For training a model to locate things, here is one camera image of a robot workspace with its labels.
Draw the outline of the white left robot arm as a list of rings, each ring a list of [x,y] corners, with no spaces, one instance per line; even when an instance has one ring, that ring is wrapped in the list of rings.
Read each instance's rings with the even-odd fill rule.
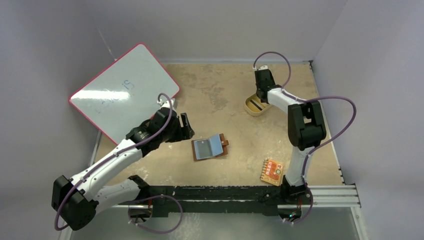
[[[125,138],[107,155],[87,169],[67,178],[59,176],[53,183],[51,206],[56,211],[54,228],[85,227],[101,211],[134,201],[142,205],[153,198],[150,185],[132,175],[121,183],[107,183],[124,169],[157,150],[162,143],[190,140],[195,132],[186,113],[177,114],[165,105]]]

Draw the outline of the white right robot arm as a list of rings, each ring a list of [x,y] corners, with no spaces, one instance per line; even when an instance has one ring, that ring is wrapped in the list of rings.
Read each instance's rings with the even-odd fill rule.
[[[294,203],[307,192],[305,185],[311,151],[320,146],[327,130],[319,101],[307,102],[282,88],[274,81],[266,65],[254,71],[256,96],[262,103],[273,105],[287,114],[287,135],[292,154],[286,174],[281,182],[282,200]]]

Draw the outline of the brown leather card holder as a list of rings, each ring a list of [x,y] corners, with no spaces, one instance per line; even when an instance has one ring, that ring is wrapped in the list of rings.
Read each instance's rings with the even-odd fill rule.
[[[223,133],[215,134],[209,138],[192,140],[193,160],[197,162],[226,156],[228,145],[229,141]]]

